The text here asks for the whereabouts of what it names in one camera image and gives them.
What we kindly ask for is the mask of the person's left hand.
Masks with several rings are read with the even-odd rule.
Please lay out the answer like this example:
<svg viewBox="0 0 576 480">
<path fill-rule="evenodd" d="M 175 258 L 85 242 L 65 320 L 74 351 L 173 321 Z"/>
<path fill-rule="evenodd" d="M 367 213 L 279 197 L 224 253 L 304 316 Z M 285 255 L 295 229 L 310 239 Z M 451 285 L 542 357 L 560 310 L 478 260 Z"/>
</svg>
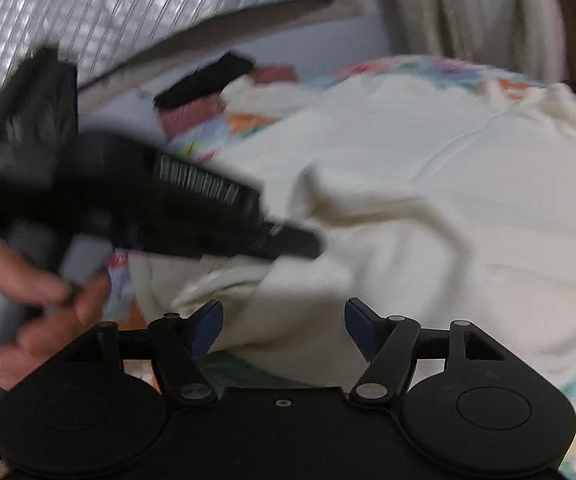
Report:
<svg viewBox="0 0 576 480">
<path fill-rule="evenodd" d="M 9 390 L 102 318 L 111 281 L 98 272 L 81 289 L 59 276 L 32 266 L 0 244 L 0 294 L 23 307 L 48 307 L 53 312 L 34 318 L 15 341 L 0 346 L 0 388 Z"/>
</svg>

